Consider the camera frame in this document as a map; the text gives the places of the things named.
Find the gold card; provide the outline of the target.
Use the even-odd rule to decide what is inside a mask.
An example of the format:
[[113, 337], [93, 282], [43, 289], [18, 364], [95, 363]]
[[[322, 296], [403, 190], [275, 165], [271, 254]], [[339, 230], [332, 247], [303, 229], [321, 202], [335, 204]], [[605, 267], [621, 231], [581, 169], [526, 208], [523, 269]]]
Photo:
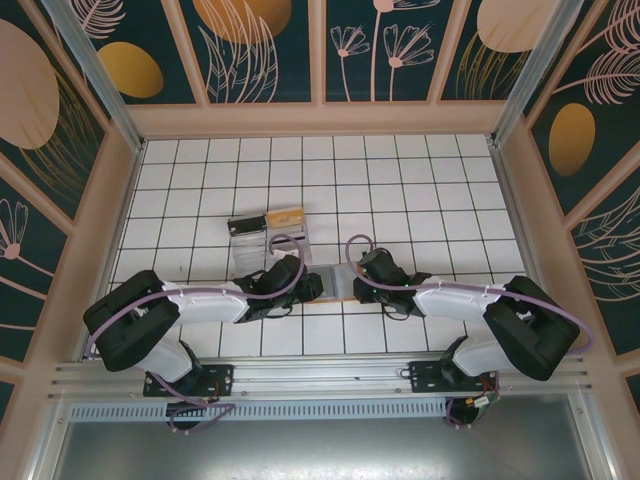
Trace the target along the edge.
[[305, 224], [305, 213], [301, 206], [269, 210], [265, 217], [269, 229], [302, 227]]

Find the clear acrylic card stand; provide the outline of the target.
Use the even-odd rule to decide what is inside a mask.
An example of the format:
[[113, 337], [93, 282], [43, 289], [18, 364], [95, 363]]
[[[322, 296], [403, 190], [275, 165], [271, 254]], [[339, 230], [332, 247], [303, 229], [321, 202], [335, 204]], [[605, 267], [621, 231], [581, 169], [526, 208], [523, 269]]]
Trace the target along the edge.
[[[273, 257], [275, 250], [298, 251], [298, 248], [290, 240], [276, 239], [272, 247], [269, 247], [271, 239], [268, 238], [269, 228], [266, 222], [266, 229], [262, 232], [250, 235], [230, 236], [231, 254], [234, 260], [235, 274], [237, 277], [245, 276], [258, 270], [268, 270], [276, 261]], [[307, 264], [312, 263], [312, 253], [308, 238], [304, 241], [297, 241], [304, 252], [304, 259]]]

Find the white card with dark stripe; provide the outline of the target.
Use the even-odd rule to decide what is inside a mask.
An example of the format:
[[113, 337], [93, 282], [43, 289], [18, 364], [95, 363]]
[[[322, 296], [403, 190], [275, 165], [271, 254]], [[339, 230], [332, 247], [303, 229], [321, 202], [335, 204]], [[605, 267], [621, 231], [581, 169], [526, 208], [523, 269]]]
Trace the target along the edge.
[[273, 228], [269, 230], [268, 238], [271, 239], [277, 237], [278, 239], [281, 239], [283, 235], [291, 237], [297, 241], [304, 241], [307, 238], [306, 226], [292, 225]]

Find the black card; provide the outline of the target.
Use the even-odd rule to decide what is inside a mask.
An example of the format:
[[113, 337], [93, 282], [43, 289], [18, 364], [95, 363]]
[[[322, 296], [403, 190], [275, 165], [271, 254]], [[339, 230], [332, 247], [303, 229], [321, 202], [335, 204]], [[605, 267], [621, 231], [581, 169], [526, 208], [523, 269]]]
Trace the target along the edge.
[[266, 229], [266, 218], [264, 215], [232, 217], [227, 220], [227, 227], [231, 237], [256, 234]]

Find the grey metal sheet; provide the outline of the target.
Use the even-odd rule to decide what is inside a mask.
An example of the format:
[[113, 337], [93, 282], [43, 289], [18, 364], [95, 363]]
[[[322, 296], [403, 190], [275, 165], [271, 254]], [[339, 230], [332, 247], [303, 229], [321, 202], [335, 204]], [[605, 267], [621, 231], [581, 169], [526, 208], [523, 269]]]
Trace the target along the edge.
[[454, 430], [438, 419], [74, 423], [54, 480], [594, 480], [573, 434]]

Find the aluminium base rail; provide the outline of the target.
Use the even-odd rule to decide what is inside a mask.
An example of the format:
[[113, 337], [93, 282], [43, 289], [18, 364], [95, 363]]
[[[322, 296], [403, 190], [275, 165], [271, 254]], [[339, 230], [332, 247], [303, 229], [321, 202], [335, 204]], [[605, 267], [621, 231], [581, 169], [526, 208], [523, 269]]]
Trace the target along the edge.
[[[407, 398], [409, 381], [400, 371], [412, 361], [436, 361], [438, 352], [207, 358], [204, 364], [234, 367], [232, 400], [328, 400]], [[50, 399], [142, 400], [140, 370], [109, 372], [99, 360], [58, 364], [46, 387]], [[593, 382], [580, 357], [563, 360], [552, 377], [532, 380], [510, 368], [499, 374], [503, 395], [589, 393]]]

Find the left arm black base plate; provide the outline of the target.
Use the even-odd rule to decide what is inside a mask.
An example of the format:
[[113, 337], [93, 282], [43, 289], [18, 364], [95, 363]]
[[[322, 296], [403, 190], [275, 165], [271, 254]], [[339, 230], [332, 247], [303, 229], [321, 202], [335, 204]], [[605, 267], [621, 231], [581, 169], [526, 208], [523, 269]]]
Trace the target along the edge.
[[[180, 380], [167, 384], [187, 397], [228, 397], [234, 383], [234, 366], [230, 364], [203, 365], [194, 368]], [[169, 397], [167, 389], [150, 373], [146, 373], [144, 397]]]

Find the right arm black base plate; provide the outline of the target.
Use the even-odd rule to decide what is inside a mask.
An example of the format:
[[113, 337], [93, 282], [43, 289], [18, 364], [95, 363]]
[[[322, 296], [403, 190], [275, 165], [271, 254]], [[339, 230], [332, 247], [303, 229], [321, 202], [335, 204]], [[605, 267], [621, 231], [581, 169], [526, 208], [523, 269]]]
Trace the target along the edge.
[[408, 364], [408, 378], [413, 393], [470, 393], [479, 396], [497, 390], [490, 375], [468, 376], [452, 362], [413, 361]]

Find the aluminium frame post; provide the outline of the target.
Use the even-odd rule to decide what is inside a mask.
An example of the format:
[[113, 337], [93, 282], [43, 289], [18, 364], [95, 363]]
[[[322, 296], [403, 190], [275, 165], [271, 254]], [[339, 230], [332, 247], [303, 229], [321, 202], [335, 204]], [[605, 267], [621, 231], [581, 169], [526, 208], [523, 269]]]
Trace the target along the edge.
[[67, 0], [41, 0], [52, 21], [72, 51], [88, 80], [110, 113], [127, 144], [135, 153], [142, 147], [142, 137], [135, 126], [126, 104], [109, 78], [97, 51], [84, 33]]
[[584, 0], [558, 1], [493, 127], [491, 139], [496, 149], [505, 143], [517, 124], [525, 106], [575, 23], [583, 2]]

